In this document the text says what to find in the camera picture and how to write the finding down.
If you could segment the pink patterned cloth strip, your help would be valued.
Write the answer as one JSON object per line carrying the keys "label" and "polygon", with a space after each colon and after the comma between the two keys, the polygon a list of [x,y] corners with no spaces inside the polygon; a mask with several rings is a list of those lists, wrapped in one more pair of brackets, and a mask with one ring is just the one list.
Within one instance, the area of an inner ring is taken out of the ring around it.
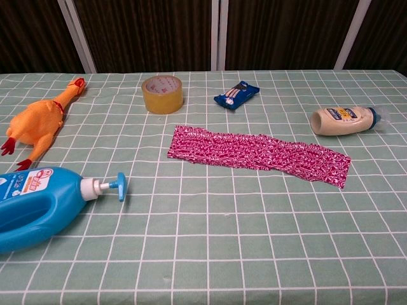
{"label": "pink patterned cloth strip", "polygon": [[320,179],[313,169],[316,156],[309,145],[265,135],[216,133],[177,126],[167,156],[213,166],[279,170],[309,181]]}

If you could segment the clear packing tape roll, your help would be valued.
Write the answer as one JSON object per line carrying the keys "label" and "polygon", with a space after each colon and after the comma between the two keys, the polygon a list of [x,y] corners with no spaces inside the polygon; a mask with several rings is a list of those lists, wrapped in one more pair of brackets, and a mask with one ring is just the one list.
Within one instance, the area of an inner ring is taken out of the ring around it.
{"label": "clear packing tape roll", "polygon": [[175,76],[148,78],[142,84],[142,93],[146,109],[153,114],[171,114],[183,106],[182,83]]}

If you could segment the blue snack packet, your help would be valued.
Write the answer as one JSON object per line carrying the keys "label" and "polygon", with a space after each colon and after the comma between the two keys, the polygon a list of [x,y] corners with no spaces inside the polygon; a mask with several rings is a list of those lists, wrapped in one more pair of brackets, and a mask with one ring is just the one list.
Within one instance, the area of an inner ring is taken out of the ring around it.
{"label": "blue snack packet", "polygon": [[214,101],[221,107],[234,111],[255,96],[255,94],[259,93],[259,91],[258,87],[241,81],[227,92],[215,96]]}

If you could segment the green white checked tablecloth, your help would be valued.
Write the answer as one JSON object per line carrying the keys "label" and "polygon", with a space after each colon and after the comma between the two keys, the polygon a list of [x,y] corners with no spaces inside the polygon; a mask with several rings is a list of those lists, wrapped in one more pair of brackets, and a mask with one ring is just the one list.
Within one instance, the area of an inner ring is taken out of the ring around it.
{"label": "green white checked tablecloth", "polygon": [[[407,305],[407,77],[394,71],[180,72],[150,114],[149,74],[87,74],[41,166],[109,182],[58,236],[0,255],[0,305]],[[232,111],[214,97],[260,89]],[[384,107],[384,130],[317,135],[328,107]],[[351,157],[346,186],[167,157],[174,128],[267,134]]]}

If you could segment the dark ribbed partition panel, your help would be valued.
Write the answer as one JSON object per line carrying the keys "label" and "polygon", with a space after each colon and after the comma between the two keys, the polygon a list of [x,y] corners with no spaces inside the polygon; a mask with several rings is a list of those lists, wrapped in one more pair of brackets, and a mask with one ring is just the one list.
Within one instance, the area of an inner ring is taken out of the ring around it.
{"label": "dark ribbed partition panel", "polygon": [[359,0],[229,0],[227,70],[333,69]]}
{"label": "dark ribbed partition panel", "polygon": [[57,0],[0,0],[0,74],[84,73]]}
{"label": "dark ribbed partition panel", "polygon": [[371,0],[344,68],[407,77],[407,0]]}
{"label": "dark ribbed partition panel", "polygon": [[97,72],[208,71],[212,0],[74,0]]}

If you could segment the cream mayonnaise squeeze bottle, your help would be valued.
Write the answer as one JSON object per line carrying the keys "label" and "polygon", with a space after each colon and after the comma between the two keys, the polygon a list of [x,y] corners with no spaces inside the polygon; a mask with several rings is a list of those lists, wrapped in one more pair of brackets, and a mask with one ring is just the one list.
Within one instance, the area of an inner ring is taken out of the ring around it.
{"label": "cream mayonnaise squeeze bottle", "polygon": [[384,107],[328,107],[315,111],[310,117],[312,131],[317,135],[339,136],[384,130],[391,123]]}

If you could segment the yellow rubber chicken toy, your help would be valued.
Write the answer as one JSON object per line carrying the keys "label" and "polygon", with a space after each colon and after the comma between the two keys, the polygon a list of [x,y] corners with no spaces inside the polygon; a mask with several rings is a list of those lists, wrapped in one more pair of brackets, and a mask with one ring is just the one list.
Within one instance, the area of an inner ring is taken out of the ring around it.
{"label": "yellow rubber chicken toy", "polygon": [[7,141],[0,147],[1,154],[3,156],[13,154],[18,141],[32,145],[33,149],[29,157],[17,164],[18,171],[28,169],[50,148],[56,132],[64,123],[66,107],[84,89],[85,79],[77,78],[71,81],[66,89],[55,98],[38,100],[29,104],[10,121],[6,131]]}

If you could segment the blue detergent pump bottle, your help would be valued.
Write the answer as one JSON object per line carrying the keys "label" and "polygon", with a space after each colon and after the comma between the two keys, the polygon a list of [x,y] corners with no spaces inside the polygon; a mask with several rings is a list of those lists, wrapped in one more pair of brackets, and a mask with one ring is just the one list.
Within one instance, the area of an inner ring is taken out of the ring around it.
{"label": "blue detergent pump bottle", "polygon": [[88,201],[104,190],[127,194],[127,179],[101,183],[66,168],[48,167],[0,175],[0,254],[32,247],[65,229]]}

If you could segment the white partition post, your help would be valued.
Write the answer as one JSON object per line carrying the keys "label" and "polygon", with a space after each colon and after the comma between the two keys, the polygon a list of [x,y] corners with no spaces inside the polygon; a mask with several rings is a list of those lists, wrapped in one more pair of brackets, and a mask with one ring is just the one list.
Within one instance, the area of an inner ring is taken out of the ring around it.
{"label": "white partition post", "polygon": [[87,74],[95,74],[97,72],[93,61],[92,53],[88,46],[81,21],[73,0],[57,0],[60,10],[63,14],[65,23],[71,35],[75,49],[79,59]]}
{"label": "white partition post", "polygon": [[229,0],[211,0],[210,70],[224,71]]}
{"label": "white partition post", "polygon": [[347,35],[345,36],[345,40],[336,59],[334,70],[342,70],[344,68],[370,4],[371,0],[359,0]]}

